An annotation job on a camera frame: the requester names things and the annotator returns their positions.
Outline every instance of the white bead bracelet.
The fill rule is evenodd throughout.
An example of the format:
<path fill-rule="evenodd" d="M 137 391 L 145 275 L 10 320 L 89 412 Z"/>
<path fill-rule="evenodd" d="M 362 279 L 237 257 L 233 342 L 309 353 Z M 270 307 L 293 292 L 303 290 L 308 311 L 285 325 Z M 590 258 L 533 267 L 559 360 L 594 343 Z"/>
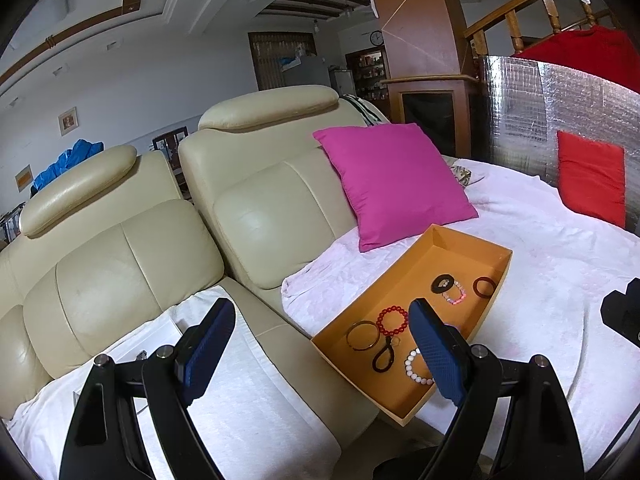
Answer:
<path fill-rule="evenodd" d="M 406 358 L 406 361 L 404 362 L 404 369 L 406 370 L 406 374 L 409 378 L 411 378 L 412 380 L 414 380 L 417 383 L 420 384 L 426 384 L 427 386 L 431 386 L 435 381 L 433 379 L 427 379 L 424 377 L 420 377 L 420 375 L 418 375 L 417 373 L 414 372 L 414 367 L 413 367 L 413 362 L 415 357 L 420 354 L 420 349 L 416 348 L 415 350 L 411 350 L 411 352 L 409 352 L 409 355 Z"/>

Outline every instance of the orange tray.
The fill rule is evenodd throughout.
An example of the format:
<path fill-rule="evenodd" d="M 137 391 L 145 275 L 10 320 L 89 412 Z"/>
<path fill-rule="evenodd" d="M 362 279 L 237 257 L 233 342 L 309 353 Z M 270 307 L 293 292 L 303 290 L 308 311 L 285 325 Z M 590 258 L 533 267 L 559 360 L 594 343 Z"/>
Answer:
<path fill-rule="evenodd" d="M 409 330 L 399 335 L 394 348 L 395 362 L 384 373 L 372 368 L 372 360 L 384 346 L 384 336 L 373 348 L 356 352 L 346 342 L 345 334 L 357 321 L 373 322 L 384 308 L 399 305 L 405 310 L 415 298 L 426 298 L 440 319 L 456 326 L 463 337 L 471 339 L 489 313 L 506 276 L 512 251 L 471 235 L 442 226 L 432 225 L 409 250 L 380 276 L 365 292 L 347 307 L 311 342 L 322 356 L 364 396 L 401 426 L 406 425 L 424 403 L 433 395 L 434 386 L 415 383 L 406 375 L 404 361 L 416 348 Z M 440 274 L 451 274 L 466 292 L 459 304 L 448 303 L 441 294 L 431 291 L 431 283 Z M 487 276 L 497 283 L 491 299 L 477 296 L 474 281 Z M 491 286 L 479 283 L 480 293 L 490 294 Z M 459 296 L 455 287 L 449 291 L 452 299 Z M 384 319 L 389 329 L 402 324 L 402 315 L 387 314 Z M 350 335 L 354 346 L 366 346 L 375 337 L 372 326 L 359 326 Z M 378 361 L 384 367 L 386 352 Z M 424 378 L 431 375 L 422 358 L 413 361 L 414 371 Z"/>

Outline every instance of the metal screw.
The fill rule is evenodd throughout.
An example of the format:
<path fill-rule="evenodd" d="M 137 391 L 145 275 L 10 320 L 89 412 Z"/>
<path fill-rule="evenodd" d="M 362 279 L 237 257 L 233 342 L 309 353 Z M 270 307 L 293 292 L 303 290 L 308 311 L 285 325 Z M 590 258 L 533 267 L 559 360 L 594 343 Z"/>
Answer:
<path fill-rule="evenodd" d="M 486 346 L 483 345 L 473 345 L 471 347 L 471 353 L 480 359 L 489 355 L 489 351 L 486 349 Z"/>
<path fill-rule="evenodd" d="M 174 347 L 171 345 L 162 345 L 158 350 L 156 350 L 156 355 L 161 359 L 170 357 L 172 353 L 174 353 Z"/>
<path fill-rule="evenodd" d="M 97 355 L 94 359 L 94 365 L 96 366 L 104 366 L 109 362 L 109 356 L 107 354 Z"/>
<path fill-rule="evenodd" d="M 535 362 L 535 364 L 537 364 L 541 368 L 549 366 L 549 359 L 540 354 L 536 355 L 533 358 L 533 362 Z"/>

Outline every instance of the wooden pillar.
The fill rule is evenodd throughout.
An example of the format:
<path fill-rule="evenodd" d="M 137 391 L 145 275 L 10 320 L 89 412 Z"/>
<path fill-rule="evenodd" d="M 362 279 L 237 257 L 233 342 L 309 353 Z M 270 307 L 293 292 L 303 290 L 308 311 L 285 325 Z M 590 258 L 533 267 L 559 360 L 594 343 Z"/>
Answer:
<path fill-rule="evenodd" d="M 391 120 L 404 122 L 406 93 L 449 94 L 455 155 L 470 156 L 469 96 L 478 88 L 460 0 L 374 1 L 388 59 Z"/>

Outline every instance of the red cloth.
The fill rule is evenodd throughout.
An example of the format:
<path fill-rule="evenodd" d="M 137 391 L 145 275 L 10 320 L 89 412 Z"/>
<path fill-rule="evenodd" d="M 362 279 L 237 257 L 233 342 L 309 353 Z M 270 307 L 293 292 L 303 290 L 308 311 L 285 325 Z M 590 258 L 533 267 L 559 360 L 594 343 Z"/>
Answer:
<path fill-rule="evenodd" d="M 558 131 L 558 191 L 571 211 L 625 228 L 625 150 Z"/>
<path fill-rule="evenodd" d="M 575 68 L 640 93 L 640 56 L 622 30 L 568 30 L 512 57 Z"/>

